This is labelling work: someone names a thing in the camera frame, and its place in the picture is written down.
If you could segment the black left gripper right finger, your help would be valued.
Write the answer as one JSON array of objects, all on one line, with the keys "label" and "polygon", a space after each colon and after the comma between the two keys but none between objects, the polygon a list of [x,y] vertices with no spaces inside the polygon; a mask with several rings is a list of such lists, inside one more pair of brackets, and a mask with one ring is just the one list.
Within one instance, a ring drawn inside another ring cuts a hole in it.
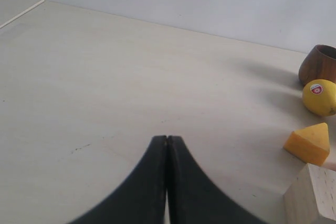
[{"label": "black left gripper right finger", "polygon": [[210,180],[180,136],[167,138],[166,187],[170,223],[264,223]]}]

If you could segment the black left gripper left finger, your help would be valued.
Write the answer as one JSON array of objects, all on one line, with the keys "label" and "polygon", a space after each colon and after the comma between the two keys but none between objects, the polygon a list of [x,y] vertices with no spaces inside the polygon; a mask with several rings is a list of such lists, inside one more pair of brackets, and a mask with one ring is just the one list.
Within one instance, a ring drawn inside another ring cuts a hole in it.
[{"label": "black left gripper left finger", "polygon": [[151,139],[129,176],[102,202],[71,223],[164,223],[166,136]]}]

